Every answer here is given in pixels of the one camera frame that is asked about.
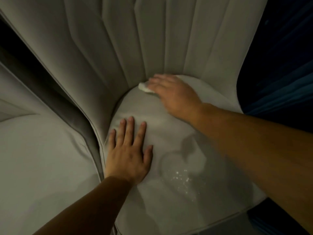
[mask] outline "chair backrest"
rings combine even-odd
[[[102,145],[118,99],[154,73],[237,77],[267,0],[0,0],[2,16],[89,119]]]

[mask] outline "dark blue fabric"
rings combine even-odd
[[[313,0],[269,0],[237,82],[245,114],[313,133]]]

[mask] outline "beige chair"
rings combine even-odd
[[[193,234],[261,202],[266,195],[255,184],[218,155],[203,135],[167,114],[156,95],[140,91],[137,85],[154,73],[183,75],[203,101],[241,112],[237,77],[266,2],[0,0],[2,17],[76,105],[47,96],[45,89],[34,86],[36,80],[27,81],[21,71],[12,70],[18,67],[3,68],[1,78],[11,74],[24,84],[24,91],[28,88],[27,95],[36,95],[37,104],[49,111],[48,118],[32,110],[36,115],[0,123],[1,135],[10,136],[3,138],[10,140],[7,144],[12,147],[0,165],[2,177],[13,166],[28,162],[23,161],[26,159],[15,140],[21,135],[28,137],[30,128],[34,130],[28,139],[33,144],[28,154],[38,152],[35,142],[39,138],[40,145],[49,147],[33,156],[34,170],[22,167],[14,179],[2,178],[7,206],[0,216],[8,218],[7,231],[31,234],[99,183],[105,170],[108,130],[130,115],[135,117],[136,128],[140,121],[147,122],[145,145],[154,144],[154,159],[151,172],[131,191],[119,213],[115,227],[121,235]],[[17,131],[10,133],[11,127]],[[47,138],[38,137],[42,131]],[[41,155],[57,148],[61,135],[62,147],[52,150],[49,158],[59,155],[47,164]],[[53,177],[47,171],[60,174]],[[21,173],[27,175],[27,188],[15,183]],[[61,175],[71,179],[63,180]],[[34,178],[42,179],[36,184]],[[47,190],[45,184],[51,180],[53,185]],[[18,197],[11,195],[21,189],[32,199],[23,199],[21,208],[13,207]],[[32,203],[41,201],[47,201],[36,212],[45,214],[42,220],[24,219],[29,230],[22,224],[12,225],[15,218],[23,220],[31,213]]]

